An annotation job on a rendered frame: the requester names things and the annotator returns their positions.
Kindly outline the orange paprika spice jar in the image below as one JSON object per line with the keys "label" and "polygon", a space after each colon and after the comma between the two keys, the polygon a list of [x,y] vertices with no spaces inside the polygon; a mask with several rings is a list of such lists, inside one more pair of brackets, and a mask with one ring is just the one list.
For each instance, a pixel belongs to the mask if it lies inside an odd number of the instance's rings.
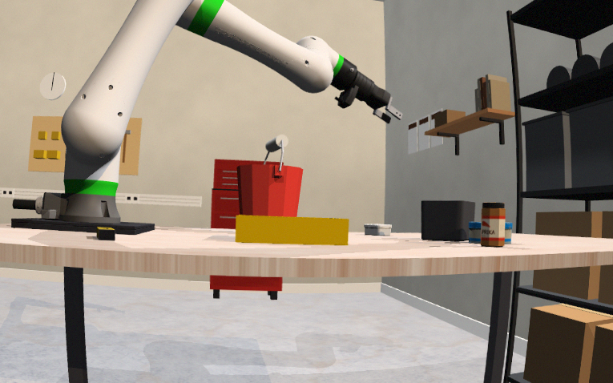
{"label": "orange paprika spice jar", "polygon": [[506,217],[504,206],[504,203],[482,203],[481,246],[504,246]]}

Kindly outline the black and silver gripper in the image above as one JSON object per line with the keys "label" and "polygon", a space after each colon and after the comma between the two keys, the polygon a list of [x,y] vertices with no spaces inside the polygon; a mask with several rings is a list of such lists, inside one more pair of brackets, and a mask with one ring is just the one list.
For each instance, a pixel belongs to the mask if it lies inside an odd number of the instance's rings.
{"label": "black and silver gripper", "polygon": [[338,101],[337,105],[343,109],[351,106],[353,100],[356,98],[360,101],[364,101],[369,107],[373,108],[373,115],[376,115],[386,123],[390,123],[391,118],[384,112],[378,110],[378,108],[386,106],[385,110],[397,119],[400,120],[402,117],[402,113],[390,105],[393,99],[391,94],[378,87],[374,81],[358,71],[357,67],[346,58],[344,58],[341,69],[333,78],[330,85],[337,88],[339,91],[344,90],[341,92],[339,98],[335,97],[335,100]]}

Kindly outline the yellow pocket level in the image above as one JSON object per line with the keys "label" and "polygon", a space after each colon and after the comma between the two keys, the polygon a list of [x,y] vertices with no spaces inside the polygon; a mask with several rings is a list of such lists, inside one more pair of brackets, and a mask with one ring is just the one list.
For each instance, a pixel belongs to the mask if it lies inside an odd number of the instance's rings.
{"label": "yellow pocket level", "polygon": [[115,240],[115,229],[97,227],[96,236],[99,240]]}

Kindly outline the blue and grey round tin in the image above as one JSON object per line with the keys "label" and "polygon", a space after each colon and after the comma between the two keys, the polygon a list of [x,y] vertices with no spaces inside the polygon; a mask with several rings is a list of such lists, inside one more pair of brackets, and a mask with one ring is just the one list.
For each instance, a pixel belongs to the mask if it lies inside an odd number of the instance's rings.
{"label": "blue and grey round tin", "polygon": [[[511,244],[513,223],[505,223],[505,244]],[[469,222],[469,243],[481,243],[481,223]]]}

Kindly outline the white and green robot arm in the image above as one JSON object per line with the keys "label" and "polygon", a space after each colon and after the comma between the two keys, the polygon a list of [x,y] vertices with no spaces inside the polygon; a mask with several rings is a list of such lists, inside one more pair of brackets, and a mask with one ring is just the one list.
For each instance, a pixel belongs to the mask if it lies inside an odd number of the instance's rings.
{"label": "white and green robot arm", "polygon": [[42,219],[120,224],[120,146],[143,83],[175,25],[261,62],[308,93],[328,88],[344,62],[321,38],[295,44],[225,0],[137,0],[64,113],[65,193],[14,199],[14,209],[42,212]]}

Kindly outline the yellow flat block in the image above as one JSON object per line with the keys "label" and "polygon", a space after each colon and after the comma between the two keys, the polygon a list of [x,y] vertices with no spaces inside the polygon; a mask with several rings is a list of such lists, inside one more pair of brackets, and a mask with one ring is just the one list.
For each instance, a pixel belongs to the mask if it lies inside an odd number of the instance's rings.
{"label": "yellow flat block", "polygon": [[349,219],[236,216],[236,242],[348,245]]}

